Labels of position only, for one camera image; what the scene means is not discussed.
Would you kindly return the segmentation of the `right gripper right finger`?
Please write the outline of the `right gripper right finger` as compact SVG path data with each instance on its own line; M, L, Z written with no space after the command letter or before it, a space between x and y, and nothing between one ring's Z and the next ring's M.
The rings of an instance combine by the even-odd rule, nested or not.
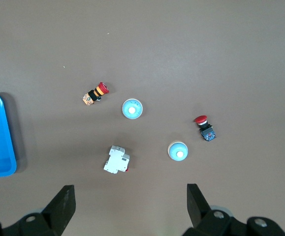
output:
M211 209L195 183L187 185L187 210L193 227L185 236L285 236L269 218L254 216L242 223L223 210Z

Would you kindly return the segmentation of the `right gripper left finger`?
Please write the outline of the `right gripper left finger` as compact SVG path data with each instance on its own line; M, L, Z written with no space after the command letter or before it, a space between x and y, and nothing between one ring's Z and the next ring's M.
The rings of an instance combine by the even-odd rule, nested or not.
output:
M65 185L41 211L3 228L0 236L61 236L76 210L74 185Z

